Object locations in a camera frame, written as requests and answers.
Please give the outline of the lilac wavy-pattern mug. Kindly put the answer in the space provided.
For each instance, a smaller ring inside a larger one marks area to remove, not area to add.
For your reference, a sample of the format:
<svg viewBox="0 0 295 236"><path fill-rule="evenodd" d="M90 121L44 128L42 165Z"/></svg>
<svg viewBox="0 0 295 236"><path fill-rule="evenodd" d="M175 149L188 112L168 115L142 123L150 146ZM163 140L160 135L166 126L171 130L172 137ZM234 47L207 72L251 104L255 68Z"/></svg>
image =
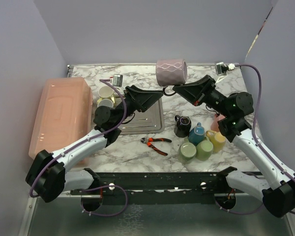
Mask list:
<svg viewBox="0 0 295 236"><path fill-rule="evenodd" d="M163 87L165 96L173 96L176 92L165 92L168 86L179 86L186 83L187 64L184 59L160 59L155 66L156 80Z"/></svg>

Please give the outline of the dark teal mug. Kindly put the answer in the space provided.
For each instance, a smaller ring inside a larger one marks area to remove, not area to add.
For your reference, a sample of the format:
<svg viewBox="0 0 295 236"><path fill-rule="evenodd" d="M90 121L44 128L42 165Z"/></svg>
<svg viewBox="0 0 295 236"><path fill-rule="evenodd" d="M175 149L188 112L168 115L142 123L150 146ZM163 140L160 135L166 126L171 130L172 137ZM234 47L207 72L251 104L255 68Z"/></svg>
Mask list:
<svg viewBox="0 0 295 236"><path fill-rule="evenodd" d="M114 107L114 103L112 100L108 99L108 98L100 98L97 100L97 106L100 107L100 106L106 106L106 107L109 107L109 108L113 108Z"/></svg>

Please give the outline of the yellow-green faceted mug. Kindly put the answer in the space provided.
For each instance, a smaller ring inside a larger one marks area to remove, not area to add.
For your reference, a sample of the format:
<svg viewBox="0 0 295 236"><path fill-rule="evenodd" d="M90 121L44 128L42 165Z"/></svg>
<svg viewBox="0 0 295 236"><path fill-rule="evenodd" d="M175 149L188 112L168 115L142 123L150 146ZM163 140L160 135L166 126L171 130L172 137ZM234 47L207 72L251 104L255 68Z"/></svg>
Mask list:
<svg viewBox="0 0 295 236"><path fill-rule="evenodd" d="M103 99L109 99L115 104L115 92L109 86L103 86L98 90L99 99L97 100L97 104Z"/></svg>

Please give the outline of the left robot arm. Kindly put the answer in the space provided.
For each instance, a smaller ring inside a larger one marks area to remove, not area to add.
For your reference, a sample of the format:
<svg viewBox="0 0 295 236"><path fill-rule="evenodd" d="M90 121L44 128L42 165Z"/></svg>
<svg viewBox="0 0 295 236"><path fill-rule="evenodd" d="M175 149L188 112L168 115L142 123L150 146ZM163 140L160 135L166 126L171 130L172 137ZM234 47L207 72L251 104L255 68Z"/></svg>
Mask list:
<svg viewBox="0 0 295 236"><path fill-rule="evenodd" d="M32 198L41 197L48 203L69 187L83 189L88 194L95 193L99 182L89 172L82 171L78 175L82 182L76 185L75 178L66 180L67 172L84 158L114 143L121 133L119 126L128 116L135 111L145 112L162 96L160 90L126 86L121 103L115 108L100 106L95 110L95 128L88 134L59 150L48 152L44 149L36 155L26 176L26 183L30 186L29 195Z"/></svg>

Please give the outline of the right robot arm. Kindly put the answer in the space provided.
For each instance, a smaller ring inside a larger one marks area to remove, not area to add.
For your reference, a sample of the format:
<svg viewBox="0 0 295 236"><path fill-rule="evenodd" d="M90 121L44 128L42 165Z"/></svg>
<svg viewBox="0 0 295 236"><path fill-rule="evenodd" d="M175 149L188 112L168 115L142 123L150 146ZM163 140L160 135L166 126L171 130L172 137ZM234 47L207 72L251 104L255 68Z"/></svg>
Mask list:
<svg viewBox="0 0 295 236"><path fill-rule="evenodd" d="M173 91L194 106L205 103L224 116L219 130L227 140L243 151L264 176L263 179L244 174L234 168L216 180L221 192L234 188L262 201L275 217L283 217L295 208L295 171L280 161L255 135L245 119L253 113L253 98L247 92L221 94L215 80L206 75L200 80L173 87Z"/></svg>

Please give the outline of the black glossy mug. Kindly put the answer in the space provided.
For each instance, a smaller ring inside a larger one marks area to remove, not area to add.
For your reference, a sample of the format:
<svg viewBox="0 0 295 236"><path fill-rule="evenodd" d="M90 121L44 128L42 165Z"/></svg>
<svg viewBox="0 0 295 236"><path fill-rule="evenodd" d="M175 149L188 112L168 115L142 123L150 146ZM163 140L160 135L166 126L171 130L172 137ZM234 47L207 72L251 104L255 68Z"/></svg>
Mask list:
<svg viewBox="0 0 295 236"><path fill-rule="evenodd" d="M175 128L174 133L179 138L185 138L189 135L191 128L191 120L186 116L175 115Z"/></svg>

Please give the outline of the light pink mug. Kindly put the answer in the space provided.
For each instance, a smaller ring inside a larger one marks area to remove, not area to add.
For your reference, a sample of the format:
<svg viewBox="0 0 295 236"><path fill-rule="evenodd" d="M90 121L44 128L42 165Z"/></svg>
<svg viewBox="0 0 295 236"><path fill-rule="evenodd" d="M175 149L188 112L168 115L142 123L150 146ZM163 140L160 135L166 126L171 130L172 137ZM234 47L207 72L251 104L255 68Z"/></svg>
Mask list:
<svg viewBox="0 0 295 236"><path fill-rule="evenodd" d="M213 130L213 131L215 131L215 132L219 132L220 130L219 130L219 124L218 124L218 122L220 120L223 120L224 118L225 118L225 116L223 116L221 114L219 114L219 115L218 114L215 114L214 117L213 117L213 122L212 122L212 124L210 126L210 129Z"/></svg>

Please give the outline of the blue mug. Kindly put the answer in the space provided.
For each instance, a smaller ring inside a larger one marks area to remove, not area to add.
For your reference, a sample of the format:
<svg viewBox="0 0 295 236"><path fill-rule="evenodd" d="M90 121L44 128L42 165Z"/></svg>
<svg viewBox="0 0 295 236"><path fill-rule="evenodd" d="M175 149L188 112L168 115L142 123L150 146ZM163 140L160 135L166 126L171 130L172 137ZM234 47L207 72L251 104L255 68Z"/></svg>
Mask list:
<svg viewBox="0 0 295 236"><path fill-rule="evenodd" d="M197 146L200 142L205 139L205 129L200 122L193 127L188 135L188 140L193 145Z"/></svg>

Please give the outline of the yellow mug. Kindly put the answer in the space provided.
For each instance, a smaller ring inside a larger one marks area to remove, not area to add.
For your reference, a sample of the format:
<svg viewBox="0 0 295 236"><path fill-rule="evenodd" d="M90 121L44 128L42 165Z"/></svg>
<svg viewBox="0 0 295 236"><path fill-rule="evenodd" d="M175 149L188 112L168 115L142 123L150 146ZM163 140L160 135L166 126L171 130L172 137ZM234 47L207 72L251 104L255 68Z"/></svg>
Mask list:
<svg viewBox="0 0 295 236"><path fill-rule="evenodd" d="M206 136L209 138L210 142L213 144L213 153L221 151L226 143L226 137L224 137L221 132L216 132L213 130L206 131Z"/></svg>

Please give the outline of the green tilted mug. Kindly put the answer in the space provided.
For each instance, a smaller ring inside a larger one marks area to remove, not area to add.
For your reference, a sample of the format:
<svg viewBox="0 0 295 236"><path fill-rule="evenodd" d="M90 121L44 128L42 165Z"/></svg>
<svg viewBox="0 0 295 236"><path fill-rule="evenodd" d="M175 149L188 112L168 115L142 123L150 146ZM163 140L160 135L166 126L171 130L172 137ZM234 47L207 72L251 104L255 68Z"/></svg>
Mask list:
<svg viewBox="0 0 295 236"><path fill-rule="evenodd" d="M209 138L205 138L203 141L201 141L197 146L197 154L196 158L200 161L206 161L210 158L210 156L213 153L213 144L209 140Z"/></svg>

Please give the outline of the pale green upright mug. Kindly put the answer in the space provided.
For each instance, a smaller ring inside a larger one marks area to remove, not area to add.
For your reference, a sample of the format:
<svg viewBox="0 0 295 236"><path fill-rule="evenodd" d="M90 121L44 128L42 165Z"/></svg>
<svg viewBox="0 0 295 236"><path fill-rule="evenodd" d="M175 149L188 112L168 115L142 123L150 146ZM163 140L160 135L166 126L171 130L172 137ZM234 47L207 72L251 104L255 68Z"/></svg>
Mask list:
<svg viewBox="0 0 295 236"><path fill-rule="evenodd" d="M192 160L196 156L196 153L196 147L190 142L181 144L178 149L178 156L182 162L188 162Z"/></svg>

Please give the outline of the silver metal tray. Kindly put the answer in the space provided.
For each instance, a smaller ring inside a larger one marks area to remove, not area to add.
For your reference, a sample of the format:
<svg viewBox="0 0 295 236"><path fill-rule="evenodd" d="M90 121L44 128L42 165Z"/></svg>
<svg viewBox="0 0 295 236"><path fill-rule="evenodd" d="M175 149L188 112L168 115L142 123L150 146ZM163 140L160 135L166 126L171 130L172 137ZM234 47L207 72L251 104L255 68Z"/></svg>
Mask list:
<svg viewBox="0 0 295 236"><path fill-rule="evenodd" d="M146 112L135 112L120 125L121 135L160 133L165 129L162 99L160 98Z"/></svg>

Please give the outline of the pink plastic storage box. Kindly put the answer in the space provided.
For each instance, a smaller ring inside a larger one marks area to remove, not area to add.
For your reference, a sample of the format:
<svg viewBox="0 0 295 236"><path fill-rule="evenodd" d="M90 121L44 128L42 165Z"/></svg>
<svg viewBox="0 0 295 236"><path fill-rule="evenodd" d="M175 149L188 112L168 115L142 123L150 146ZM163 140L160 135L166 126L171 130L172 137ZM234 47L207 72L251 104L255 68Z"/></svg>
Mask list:
<svg viewBox="0 0 295 236"><path fill-rule="evenodd" d="M82 77L48 79L40 98L29 156L64 148L91 130L93 94Z"/></svg>

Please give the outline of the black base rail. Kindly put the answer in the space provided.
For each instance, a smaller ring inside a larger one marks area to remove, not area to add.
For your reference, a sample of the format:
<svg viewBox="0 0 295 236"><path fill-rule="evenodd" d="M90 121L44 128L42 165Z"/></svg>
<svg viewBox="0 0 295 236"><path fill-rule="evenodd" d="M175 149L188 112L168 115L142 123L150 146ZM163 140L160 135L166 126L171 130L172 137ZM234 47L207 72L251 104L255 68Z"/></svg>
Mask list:
<svg viewBox="0 0 295 236"><path fill-rule="evenodd" d="M227 195L231 188L220 172L95 173L89 168L68 172L65 191L81 196L83 203L122 205L213 204L215 195Z"/></svg>

